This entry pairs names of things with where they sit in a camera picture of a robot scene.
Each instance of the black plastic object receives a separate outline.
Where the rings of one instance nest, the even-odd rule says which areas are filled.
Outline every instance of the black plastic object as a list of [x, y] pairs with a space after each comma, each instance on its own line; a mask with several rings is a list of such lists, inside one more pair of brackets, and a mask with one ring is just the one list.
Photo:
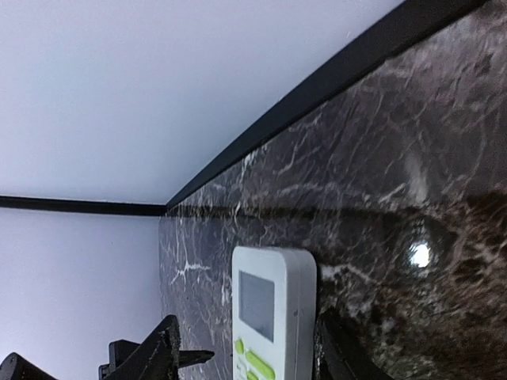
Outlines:
[[318, 319], [318, 333], [327, 369], [333, 380], [393, 380], [368, 357], [360, 343], [339, 324], [336, 312], [328, 310]]
[[13, 352], [0, 364], [0, 380], [56, 380]]
[[[205, 363], [212, 351], [180, 351], [177, 318], [169, 315], [141, 344], [118, 340], [109, 345], [109, 364], [99, 366], [99, 379], [177, 380], [178, 368]], [[7, 356], [0, 380], [56, 380], [20, 355]]]

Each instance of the black trim strip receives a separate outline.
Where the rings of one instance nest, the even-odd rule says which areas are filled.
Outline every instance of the black trim strip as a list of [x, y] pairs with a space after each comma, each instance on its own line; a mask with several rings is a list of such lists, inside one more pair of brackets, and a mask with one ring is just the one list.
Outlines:
[[0, 196], [0, 207], [24, 210], [74, 212], [80, 214], [163, 216], [166, 205], [88, 202], [81, 200], [22, 198]]
[[324, 63], [201, 170], [167, 204], [170, 209], [248, 153], [410, 46], [486, 0], [406, 0]]

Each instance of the glossy surface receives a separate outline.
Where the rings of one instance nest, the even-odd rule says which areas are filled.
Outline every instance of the glossy surface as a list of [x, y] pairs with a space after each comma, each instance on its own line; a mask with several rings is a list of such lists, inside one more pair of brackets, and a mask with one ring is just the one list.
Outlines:
[[318, 312], [393, 378], [507, 378], [506, 36], [487, 2], [162, 219], [163, 311], [216, 351], [182, 377], [232, 377], [232, 251], [273, 245], [314, 254]]

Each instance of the remote control display screen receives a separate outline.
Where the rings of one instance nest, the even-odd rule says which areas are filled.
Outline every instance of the remote control display screen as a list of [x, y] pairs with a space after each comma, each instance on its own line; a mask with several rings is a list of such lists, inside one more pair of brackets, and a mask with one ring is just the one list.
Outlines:
[[239, 319], [273, 342], [274, 282], [239, 272]]

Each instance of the marble backsplash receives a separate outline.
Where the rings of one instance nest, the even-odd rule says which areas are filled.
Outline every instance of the marble backsplash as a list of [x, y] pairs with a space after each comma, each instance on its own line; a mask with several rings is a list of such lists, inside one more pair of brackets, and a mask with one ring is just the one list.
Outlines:
[[216, 351], [183, 378], [232, 378], [236, 245], [310, 250], [318, 311], [336, 309], [393, 378], [507, 378], [507, 0], [388, 60], [161, 220], [163, 313], [184, 347]]

